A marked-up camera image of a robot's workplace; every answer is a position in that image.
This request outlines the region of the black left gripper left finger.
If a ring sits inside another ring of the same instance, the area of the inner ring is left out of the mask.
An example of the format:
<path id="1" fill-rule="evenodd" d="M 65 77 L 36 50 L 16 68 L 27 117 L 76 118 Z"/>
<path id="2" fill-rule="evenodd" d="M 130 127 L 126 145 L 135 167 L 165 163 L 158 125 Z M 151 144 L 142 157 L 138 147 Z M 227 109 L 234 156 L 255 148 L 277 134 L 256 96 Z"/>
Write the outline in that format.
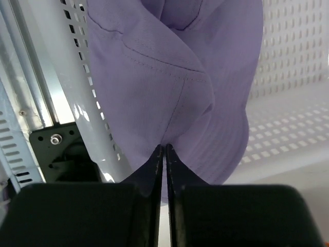
<path id="1" fill-rule="evenodd" d="M 1 225 L 1 246 L 157 246 L 163 149 L 120 183 L 24 187 Z"/>

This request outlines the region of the lavender bucket hat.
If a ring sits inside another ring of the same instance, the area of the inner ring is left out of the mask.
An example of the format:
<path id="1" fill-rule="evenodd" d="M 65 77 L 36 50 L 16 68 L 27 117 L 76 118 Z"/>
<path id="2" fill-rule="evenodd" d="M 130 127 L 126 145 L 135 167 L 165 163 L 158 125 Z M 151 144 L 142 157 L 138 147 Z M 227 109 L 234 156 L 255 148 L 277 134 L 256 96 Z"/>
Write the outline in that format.
<path id="1" fill-rule="evenodd" d="M 210 184 L 249 138 L 246 104 L 261 1 L 88 1 L 89 65 L 112 137 L 133 170 L 158 145 Z"/>

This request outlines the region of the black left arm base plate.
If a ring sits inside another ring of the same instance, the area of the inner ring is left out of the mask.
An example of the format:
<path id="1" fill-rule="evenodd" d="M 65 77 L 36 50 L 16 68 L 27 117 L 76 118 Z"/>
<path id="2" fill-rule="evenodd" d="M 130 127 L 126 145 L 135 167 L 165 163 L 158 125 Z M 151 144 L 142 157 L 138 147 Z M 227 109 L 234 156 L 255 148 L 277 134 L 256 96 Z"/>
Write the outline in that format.
<path id="1" fill-rule="evenodd" d="M 34 131 L 29 141 L 47 183 L 101 182 L 74 122 Z"/>

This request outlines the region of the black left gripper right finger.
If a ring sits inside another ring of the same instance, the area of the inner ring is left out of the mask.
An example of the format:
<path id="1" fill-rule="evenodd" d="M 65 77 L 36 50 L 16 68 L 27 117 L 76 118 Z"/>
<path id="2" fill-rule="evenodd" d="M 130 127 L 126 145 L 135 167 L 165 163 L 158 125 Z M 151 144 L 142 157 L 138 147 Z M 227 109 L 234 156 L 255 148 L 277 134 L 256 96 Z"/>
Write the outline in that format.
<path id="1" fill-rule="evenodd" d="M 166 146 L 172 246 L 325 246 L 305 200 L 286 185 L 210 185 Z"/>

